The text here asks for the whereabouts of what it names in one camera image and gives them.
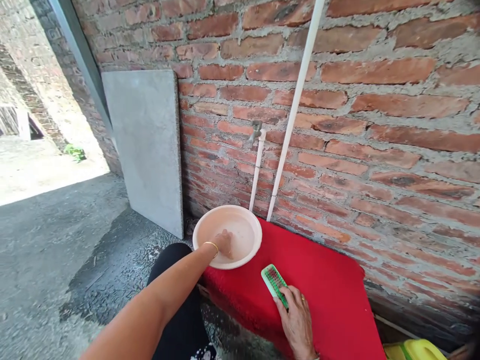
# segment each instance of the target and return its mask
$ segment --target leg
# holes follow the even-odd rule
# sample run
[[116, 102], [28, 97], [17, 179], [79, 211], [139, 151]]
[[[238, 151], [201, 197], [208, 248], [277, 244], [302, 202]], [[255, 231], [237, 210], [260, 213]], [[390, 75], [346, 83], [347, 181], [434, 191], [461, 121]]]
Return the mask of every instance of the leg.
[[[192, 250], [183, 243], [167, 246], [155, 261], [147, 285], [191, 252]], [[198, 288], [195, 287], [163, 330], [153, 360], [190, 360], [199, 349], [209, 344], [210, 340], [200, 312], [200, 296]]]

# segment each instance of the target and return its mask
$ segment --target concrete floor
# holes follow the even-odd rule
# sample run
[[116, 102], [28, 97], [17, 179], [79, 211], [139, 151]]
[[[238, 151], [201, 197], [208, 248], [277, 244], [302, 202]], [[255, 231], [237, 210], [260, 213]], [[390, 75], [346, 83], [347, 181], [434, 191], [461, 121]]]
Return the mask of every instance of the concrete floor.
[[[44, 140], [0, 137], [0, 205], [2, 359], [77, 359], [178, 241], [130, 209], [120, 178]], [[279, 358], [215, 306], [202, 311], [225, 360]]]

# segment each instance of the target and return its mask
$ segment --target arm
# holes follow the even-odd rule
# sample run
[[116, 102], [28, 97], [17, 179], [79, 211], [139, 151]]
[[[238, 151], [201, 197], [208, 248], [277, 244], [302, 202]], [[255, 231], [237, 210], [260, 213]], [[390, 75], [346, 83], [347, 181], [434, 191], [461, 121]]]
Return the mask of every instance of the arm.
[[[215, 237], [214, 242], [224, 254], [230, 252], [230, 238], [231, 233]], [[150, 360], [165, 326], [216, 254], [214, 245], [204, 243], [163, 272], [115, 316], [80, 360]]]

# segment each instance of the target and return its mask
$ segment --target scrub brush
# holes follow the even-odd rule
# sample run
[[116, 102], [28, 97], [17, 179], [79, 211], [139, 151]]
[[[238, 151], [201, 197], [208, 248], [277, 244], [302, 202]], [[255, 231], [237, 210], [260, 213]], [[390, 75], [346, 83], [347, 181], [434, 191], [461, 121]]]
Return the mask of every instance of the scrub brush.
[[281, 287], [287, 287], [287, 283], [285, 280], [280, 276], [279, 271], [275, 267], [275, 265], [270, 264], [266, 268], [261, 271], [261, 277], [265, 282], [266, 287], [270, 290], [270, 294], [273, 298], [279, 298], [285, 307], [285, 309], [289, 309], [289, 303], [285, 296], [280, 292]]

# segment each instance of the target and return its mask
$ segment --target bracelet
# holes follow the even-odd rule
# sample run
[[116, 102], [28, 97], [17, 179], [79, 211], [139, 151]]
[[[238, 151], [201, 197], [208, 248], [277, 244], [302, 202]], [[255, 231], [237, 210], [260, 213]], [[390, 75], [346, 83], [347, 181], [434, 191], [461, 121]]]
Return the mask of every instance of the bracelet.
[[212, 245], [215, 247], [215, 249], [216, 249], [216, 254], [215, 254], [215, 256], [213, 257], [213, 258], [215, 259], [215, 258], [217, 257], [217, 255], [219, 254], [219, 252], [220, 252], [219, 247], [217, 246], [217, 244], [214, 243], [214, 242], [211, 242], [211, 241], [205, 241], [204, 244], [212, 244]]

